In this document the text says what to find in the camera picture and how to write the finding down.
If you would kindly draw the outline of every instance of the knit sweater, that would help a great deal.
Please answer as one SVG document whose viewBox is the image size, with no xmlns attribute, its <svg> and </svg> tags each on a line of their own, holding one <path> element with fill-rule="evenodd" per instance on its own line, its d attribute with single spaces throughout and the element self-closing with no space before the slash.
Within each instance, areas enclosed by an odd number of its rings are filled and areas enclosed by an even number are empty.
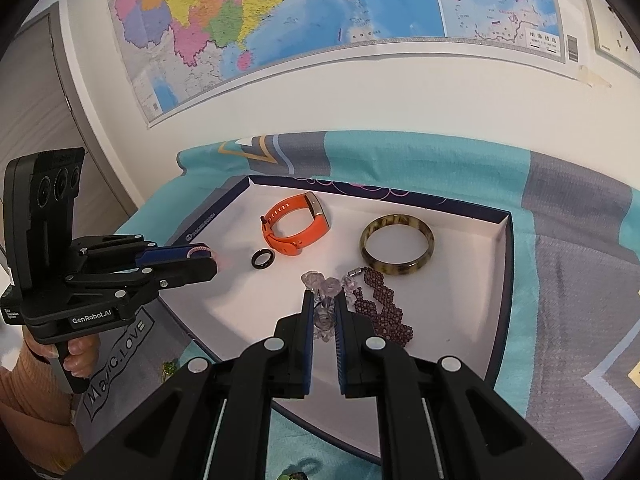
<svg viewBox="0 0 640 480">
<path fill-rule="evenodd" d="M 58 389 L 50 366 L 26 344 L 13 370 L 0 367 L 0 420 L 28 462 L 56 474 L 82 457 L 71 402 L 71 395 Z"/>
</svg>

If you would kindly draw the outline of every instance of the watch face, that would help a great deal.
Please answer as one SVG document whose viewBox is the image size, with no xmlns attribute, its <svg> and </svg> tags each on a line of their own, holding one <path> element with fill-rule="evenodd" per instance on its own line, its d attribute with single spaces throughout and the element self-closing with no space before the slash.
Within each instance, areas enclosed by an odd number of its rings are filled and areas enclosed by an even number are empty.
<svg viewBox="0 0 640 480">
<path fill-rule="evenodd" d="M 310 191 L 305 193 L 306 204 L 309 207 L 309 211 L 315 217 L 324 216 L 324 211 L 322 211 L 322 206 L 320 205 L 320 201 L 318 198 L 311 193 Z"/>
</svg>

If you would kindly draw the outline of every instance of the orange watch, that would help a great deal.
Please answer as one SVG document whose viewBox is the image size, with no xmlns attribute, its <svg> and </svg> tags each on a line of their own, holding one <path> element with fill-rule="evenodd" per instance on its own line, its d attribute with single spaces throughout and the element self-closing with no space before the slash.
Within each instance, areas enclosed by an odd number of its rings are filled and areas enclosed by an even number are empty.
<svg viewBox="0 0 640 480">
<path fill-rule="evenodd" d="M 309 227 L 297 235 L 283 238 L 273 234 L 273 225 L 280 218 L 291 211 L 304 208 L 308 208 L 313 217 L 313 221 Z M 291 196 L 282 202 L 278 202 L 265 216 L 261 216 L 260 220 L 262 221 L 262 234 L 269 247 L 287 256 L 296 256 L 300 253 L 300 249 L 311 245 L 313 242 L 317 242 L 329 231 L 329 222 L 324 216 L 322 206 L 318 198 L 310 191 L 302 195 Z"/>
</svg>

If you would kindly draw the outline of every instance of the door frame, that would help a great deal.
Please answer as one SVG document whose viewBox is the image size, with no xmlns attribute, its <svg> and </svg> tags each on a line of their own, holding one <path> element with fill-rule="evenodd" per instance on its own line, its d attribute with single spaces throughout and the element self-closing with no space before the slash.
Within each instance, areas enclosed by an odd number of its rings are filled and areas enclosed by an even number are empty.
<svg viewBox="0 0 640 480">
<path fill-rule="evenodd" d="M 76 127 L 78 128 L 78 132 L 80 132 L 80 136 L 88 150 L 88 155 L 94 160 L 95 165 L 97 166 L 98 171 L 100 171 L 104 181 L 107 183 L 107 186 L 109 186 L 109 189 L 111 189 L 111 192 L 116 197 L 116 200 L 118 200 L 125 213 L 130 217 L 138 210 L 138 208 L 125 187 L 122 185 L 118 175 L 113 170 L 107 156 L 102 150 L 100 142 L 95 136 L 94 130 L 89 123 L 89 119 L 84 113 L 82 101 L 80 100 L 78 91 L 76 90 L 76 85 L 74 83 L 73 76 L 71 75 L 69 63 L 66 59 L 65 43 L 62 37 L 62 27 L 60 25 L 60 5 L 58 2 L 54 2 L 50 7 L 47 7 L 47 9 L 43 10 L 41 13 L 26 22 L 18 30 L 15 37 L 17 38 L 32 25 L 44 19 L 49 22 L 49 35 L 51 38 L 53 59 L 56 63 L 58 79 L 60 80 L 62 91 L 65 94 L 71 116 L 73 117 Z"/>
</svg>

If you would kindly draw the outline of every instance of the map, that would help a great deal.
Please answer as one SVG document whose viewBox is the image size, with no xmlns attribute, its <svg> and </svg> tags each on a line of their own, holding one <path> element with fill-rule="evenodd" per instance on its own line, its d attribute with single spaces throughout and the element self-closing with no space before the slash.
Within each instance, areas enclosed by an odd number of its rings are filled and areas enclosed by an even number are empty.
<svg viewBox="0 0 640 480">
<path fill-rule="evenodd" d="M 564 60 L 556 0 L 108 0 L 150 123 L 242 74 L 402 38 L 510 46 Z"/>
</svg>

